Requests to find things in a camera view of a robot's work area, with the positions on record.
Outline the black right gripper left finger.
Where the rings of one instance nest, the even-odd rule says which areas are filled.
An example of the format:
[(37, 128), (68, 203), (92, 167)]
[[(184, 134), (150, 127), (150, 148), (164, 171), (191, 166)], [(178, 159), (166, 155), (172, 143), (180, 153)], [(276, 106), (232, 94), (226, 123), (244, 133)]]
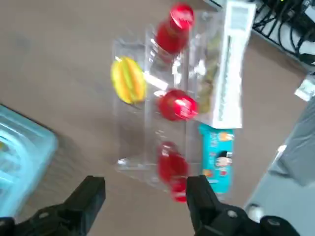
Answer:
[(106, 199), (105, 178), (86, 176), (61, 204), (38, 210), (29, 219), (16, 223), (0, 219), (2, 236), (86, 236)]

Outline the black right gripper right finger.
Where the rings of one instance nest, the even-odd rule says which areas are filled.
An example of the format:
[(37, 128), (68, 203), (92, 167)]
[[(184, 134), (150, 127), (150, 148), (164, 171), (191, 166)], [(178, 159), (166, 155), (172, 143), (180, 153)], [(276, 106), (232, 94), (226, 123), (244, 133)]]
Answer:
[(187, 178), (187, 205), (196, 236), (298, 236), (285, 219), (264, 216), (251, 220), (237, 206), (221, 203), (205, 176)]

